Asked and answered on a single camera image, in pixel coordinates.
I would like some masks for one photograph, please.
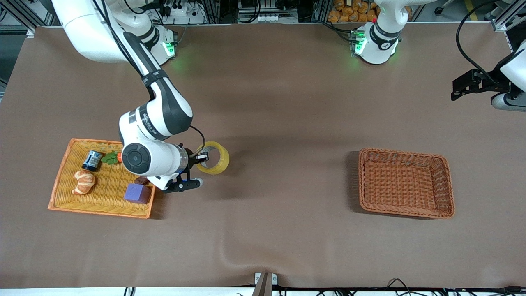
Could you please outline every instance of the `purple block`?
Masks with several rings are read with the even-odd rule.
[[[124,199],[133,203],[147,204],[150,198],[150,189],[141,184],[128,184]]]

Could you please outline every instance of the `blue can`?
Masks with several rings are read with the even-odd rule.
[[[100,162],[101,158],[102,158],[102,153],[90,150],[88,152],[88,157],[86,157],[86,160],[84,161],[84,164],[82,165],[82,168],[88,171],[95,172],[97,170],[98,163]]]

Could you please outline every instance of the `wicker basket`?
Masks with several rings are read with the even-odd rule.
[[[92,189],[84,195],[71,193],[77,185],[77,180],[73,178],[73,174],[82,170],[82,164],[88,151],[108,153],[120,151],[122,148],[121,142],[71,139],[58,169],[51,200],[47,208],[66,212],[149,218],[155,187],[152,184],[147,185],[151,189],[148,204],[136,204],[125,200],[126,188],[128,184],[133,183],[137,176],[128,172],[122,163],[112,165],[101,163],[99,169],[92,172],[96,179]]]
[[[360,205],[366,211],[453,217],[451,175],[443,156],[366,148],[358,165]]]

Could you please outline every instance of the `brown table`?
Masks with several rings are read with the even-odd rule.
[[[409,24],[379,66],[321,25],[189,28],[164,69],[231,165],[195,170],[205,185],[157,198],[150,220],[46,209],[68,141],[117,140],[120,115],[148,95],[129,65],[38,28],[0,105],[0,287],[243,285],[262,270],[296,287],[524,284],[526,115],[493,109],[490,94],[449,100],[472,68],[456,27]],[[487,69],[509,53],[489,24],[465,31]],[[453,219],[361,210],[363,147],[444,155]]]

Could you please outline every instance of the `roll of tape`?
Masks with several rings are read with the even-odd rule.
[[[198,163],[197,168],[203,173],[207,173],[210,175],[217,175],[217,174],[224,172],[227,169],[228,164],[230,163],[230,155],[228,154],[228,151],[223,146],[221,146],[219,143],[214,142],[214,141],[206,142],[205,147],[203,147],[201,152],[210,152],[212,150],[219,151],[219,161],[217,162],[217,164],[214,165],[213,167],[206,167],[205,166],[206,163]]]

